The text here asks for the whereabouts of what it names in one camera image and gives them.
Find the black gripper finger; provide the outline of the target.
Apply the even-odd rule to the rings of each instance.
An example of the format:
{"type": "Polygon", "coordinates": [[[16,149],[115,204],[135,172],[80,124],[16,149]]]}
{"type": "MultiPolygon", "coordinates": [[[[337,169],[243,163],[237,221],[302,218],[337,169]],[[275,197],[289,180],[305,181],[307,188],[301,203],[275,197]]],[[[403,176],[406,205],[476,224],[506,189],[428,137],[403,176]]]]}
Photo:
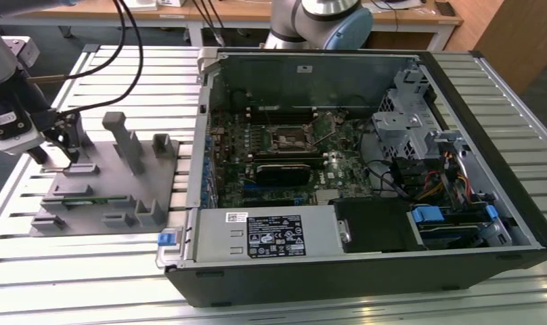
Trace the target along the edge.
{"type": "Polygon", "coordinates": [[[28,149],[27,153],[36,163],[46,163],[48,161],[48,154],[42,146],[28,149]]]}
{"type": "Polygon", "coordinates": [[[83,125],[79,113],[50,111],[50,121],[46,129],[48,141],[62,149],[72,163],[80,159],[83,147],[83,125]]]}

